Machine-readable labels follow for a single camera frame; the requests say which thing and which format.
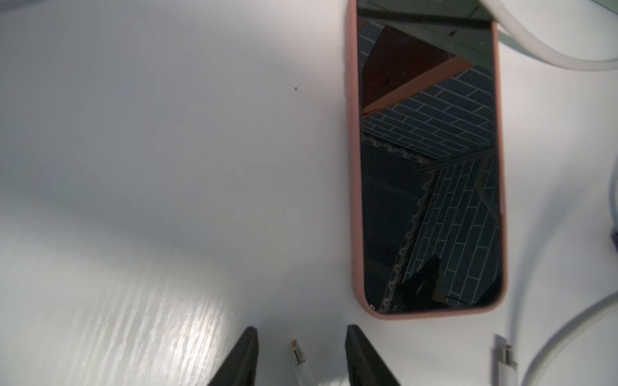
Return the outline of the phone with pink case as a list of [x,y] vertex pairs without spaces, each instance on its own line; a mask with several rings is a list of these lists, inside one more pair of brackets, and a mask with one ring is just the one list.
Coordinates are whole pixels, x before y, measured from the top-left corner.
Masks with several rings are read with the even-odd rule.
[[497,307],[508,282],[497,22],[478,1],[346,9],[357,301],[386,320]]

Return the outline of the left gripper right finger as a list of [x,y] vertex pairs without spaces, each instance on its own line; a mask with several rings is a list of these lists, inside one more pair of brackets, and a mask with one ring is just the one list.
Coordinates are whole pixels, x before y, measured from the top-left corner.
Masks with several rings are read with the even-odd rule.
[[400,385],[359,326],[347,326],[344,346],[352,386]]

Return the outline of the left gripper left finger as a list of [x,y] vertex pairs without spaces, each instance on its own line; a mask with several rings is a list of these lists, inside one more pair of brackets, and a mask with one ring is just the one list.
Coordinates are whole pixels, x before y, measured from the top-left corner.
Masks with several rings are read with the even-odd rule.
[[255,327],[248,326],[209,382],[209,386],[254,386],[258,354],[258,331]]

